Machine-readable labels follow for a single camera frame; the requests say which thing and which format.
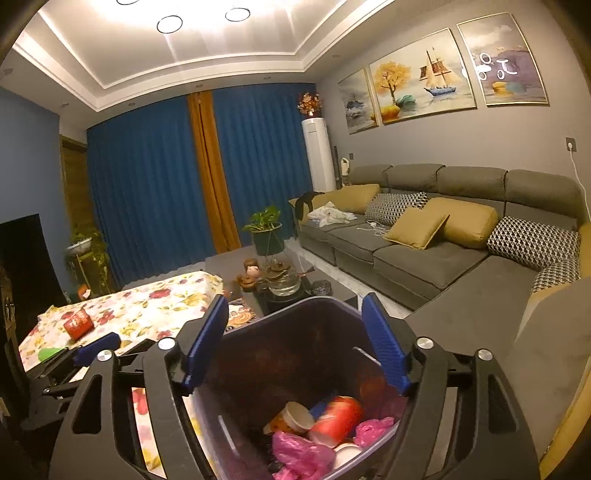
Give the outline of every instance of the gray sectional sofa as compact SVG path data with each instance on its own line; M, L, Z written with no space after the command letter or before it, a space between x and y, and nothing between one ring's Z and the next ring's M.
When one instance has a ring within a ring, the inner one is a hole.
M581 280L531 294L538 272L487 249L442 236L425 250L393 244L363 215L325 228L306 217L296 221L303 248L413 310L405 320L418 336L466 355L491 350L530 426L541 477L555 471L560 475L552 479L579 478L568 453L591 445L591 223L577 183L534 171L439 164L362 166L349 182L481 203L499 218L579 231ZM324 204L319 197L314 208Z

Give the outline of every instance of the metal screw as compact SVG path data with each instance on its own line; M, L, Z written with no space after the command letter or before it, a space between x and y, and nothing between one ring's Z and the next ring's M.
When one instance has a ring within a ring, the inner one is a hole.
M492 353L489 350L482 348L482 349L478 350L478 358L480 360L484 360L484 361L488 362L488 361L492 360Z
M422 348L423 350L430 350L434 345L433 340L430 338L421 337L417 339L417 347Z
M166 337L158 342L158 348L161 350L170 350L176 344L177 341L174 338Z
M103 350L102 352L99 352L99 354L96 356L99 362L106 362L107 360L111 360L111 357L113 357L113 352L111 352L111 350Z

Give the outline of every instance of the blue wall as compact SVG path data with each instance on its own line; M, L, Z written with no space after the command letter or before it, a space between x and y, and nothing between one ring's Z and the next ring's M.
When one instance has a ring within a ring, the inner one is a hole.
M0 88L0 223L38 213L56 276L70 291L59 122L55 113Z

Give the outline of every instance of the houndstooth pillow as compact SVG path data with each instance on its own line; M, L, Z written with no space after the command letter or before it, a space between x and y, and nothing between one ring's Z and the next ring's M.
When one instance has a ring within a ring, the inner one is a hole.
M561 283L574 283L581 279L579 271L579 259L567 258L562 262L550 265L543 269L534 280L534 286L531 287L531 294L537 291L545 290Z
M578 232L504 217L492 231L486 246L492 254L542 270L562 260L578 257L579 242Z
M365 209L365 219L383 225L393 225L408 207L423 208L428 198L425 192L378 193Z

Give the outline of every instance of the tree painting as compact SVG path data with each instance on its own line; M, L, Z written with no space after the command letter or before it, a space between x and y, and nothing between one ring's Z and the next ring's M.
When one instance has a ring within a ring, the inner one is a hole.
M374 84L377 93L390 92L392 104L396 105L394 92L397 88L402 88L410 78L410 67L389 61L382 63L374 73Z

